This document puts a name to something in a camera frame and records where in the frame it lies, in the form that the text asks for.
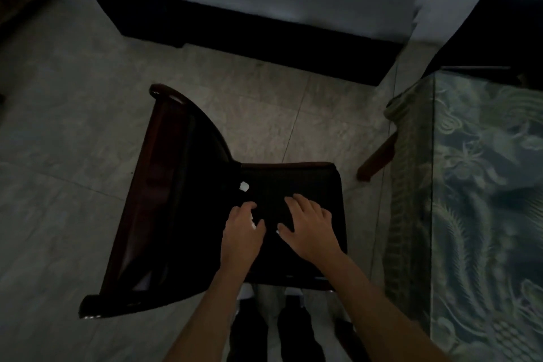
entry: forearm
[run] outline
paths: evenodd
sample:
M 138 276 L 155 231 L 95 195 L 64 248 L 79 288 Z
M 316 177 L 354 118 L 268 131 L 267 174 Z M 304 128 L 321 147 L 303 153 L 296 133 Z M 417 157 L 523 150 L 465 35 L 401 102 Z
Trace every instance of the forearm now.
M 245 274 L 219 269 L 165 362 L 220 361 Z
M 319 268 L 336 289 L 373 362 L 448 360 L 347 255 L 334 255 Z

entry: chair leg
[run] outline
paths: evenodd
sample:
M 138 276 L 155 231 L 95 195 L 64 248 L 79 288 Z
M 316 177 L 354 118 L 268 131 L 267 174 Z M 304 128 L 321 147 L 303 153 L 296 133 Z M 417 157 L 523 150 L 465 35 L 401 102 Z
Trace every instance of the chair leg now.
M 371 362 L 364 344 L 352 327 L 352 323 L 337 319 L 334 333 L 353 362 Z
M 356 179 L 361 182 L 369 182 L 371 177 L 383 169 L 394 157 L 394 144 L 398 138 L 398 132 L 394 132 L 377 149 L 356 172 Z

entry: table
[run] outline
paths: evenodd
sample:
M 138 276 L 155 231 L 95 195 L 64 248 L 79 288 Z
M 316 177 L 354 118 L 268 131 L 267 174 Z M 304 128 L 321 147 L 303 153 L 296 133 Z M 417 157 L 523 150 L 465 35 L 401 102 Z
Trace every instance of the table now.
M 543 92 L 438 71 L 385 116 L 386 295 L 453 360 L 542 360 Z

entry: tile floor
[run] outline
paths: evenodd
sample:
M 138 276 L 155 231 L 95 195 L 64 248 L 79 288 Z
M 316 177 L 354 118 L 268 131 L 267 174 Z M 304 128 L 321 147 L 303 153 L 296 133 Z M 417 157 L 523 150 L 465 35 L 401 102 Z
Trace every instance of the tile floor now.
M 244 162 L 326 160 L 343 180 L 349 251 L 382 284 L 389 172 L 357 183 L 387 138 L 387 101 L 416 81 L 434 46 L 412 44 L 379 87 L 228 53 L 122 37 L 95 0 L 54 0 L 0 46 L 0 348 L 4 360 L 160 360 L 200 295 L 154 311 L 78 320 L 99 291 L 153 107 L 152 82 L 183 92 Z M 277 288 L 259 287 L 280 360 Z M 328 360 L 333 294 L 308 291 Z

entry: chair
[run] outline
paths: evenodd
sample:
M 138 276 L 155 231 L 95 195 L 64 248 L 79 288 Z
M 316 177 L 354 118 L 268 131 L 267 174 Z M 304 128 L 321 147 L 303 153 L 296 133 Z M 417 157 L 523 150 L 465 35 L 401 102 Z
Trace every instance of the chair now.
M 80 318 L 106 318 L 181 301 L 206 290 L 220 265 L 222 232 L 232 206 L 255 201 L 268 231 L 246 282 L 332 290 L 325 277 L 276 234 L 293 228 L 283 200 L 301 193 L 332 213 L 347 251 L 339 173 L 332 163 L 243 164 L 193 102 L 154 84 L 156 99 L 98 295 Z M 249 184 L 247 192 L 240 183 Z

